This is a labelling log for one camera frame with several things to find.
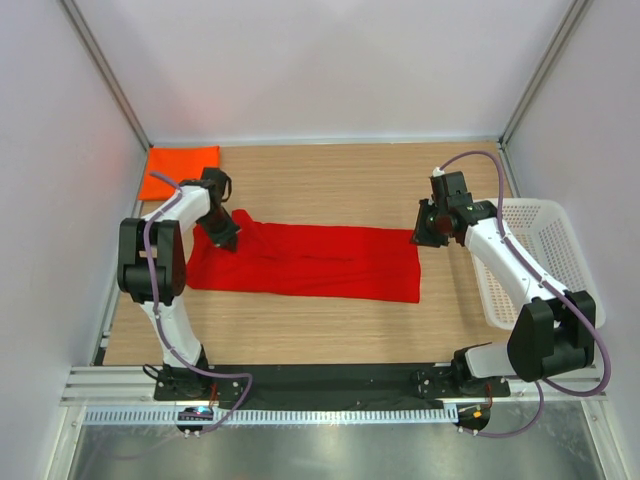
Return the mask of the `red t shirt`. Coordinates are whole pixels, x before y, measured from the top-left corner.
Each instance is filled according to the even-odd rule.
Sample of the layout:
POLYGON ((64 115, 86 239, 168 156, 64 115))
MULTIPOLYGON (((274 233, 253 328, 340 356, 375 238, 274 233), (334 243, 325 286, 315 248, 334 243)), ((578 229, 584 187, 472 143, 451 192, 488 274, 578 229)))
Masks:
POLYGON ((420 302, 421 266, 409 230, 259 222, 243 209, 232 220, 240 227, 234 252, 193 229, 190 288, 420 302))

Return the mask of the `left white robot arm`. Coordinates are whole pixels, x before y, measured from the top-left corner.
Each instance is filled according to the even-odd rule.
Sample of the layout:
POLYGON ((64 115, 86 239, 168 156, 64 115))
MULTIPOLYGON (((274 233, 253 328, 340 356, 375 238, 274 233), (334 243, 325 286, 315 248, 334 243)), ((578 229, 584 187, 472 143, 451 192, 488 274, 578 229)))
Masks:
POLYGON ((156 381, 159 400, 199 400, 214 386, 202 343, 196 338, 183 292, 187 266, 182 236, 200 226, 213 247, 235 252, 240 227, 225 210, 232 180, 221 169, 206 167, 198 179, 177 183, 153 172, 174 193, 160 207, 119 226, 117 283, 150 319, 159 339, 162 367, 145 366, 156 381))

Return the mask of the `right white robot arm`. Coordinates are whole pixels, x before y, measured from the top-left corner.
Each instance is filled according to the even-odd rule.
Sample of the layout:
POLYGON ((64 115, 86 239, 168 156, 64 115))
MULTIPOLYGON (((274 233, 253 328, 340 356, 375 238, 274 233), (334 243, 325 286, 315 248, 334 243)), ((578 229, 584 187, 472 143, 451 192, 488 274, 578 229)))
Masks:
POLYGON ((504 345, 485 344, 456 352, 453 389, 472 396, 488 377, 526 382, 592 365, 596 302, 548 274, 520 245, 502 217, 502 203, 476 201, 462 172, 435 170, 432 194, 419 202, 413 244, 446 247, 456 241, 477 258, 507 293, 517 318, 504 345))

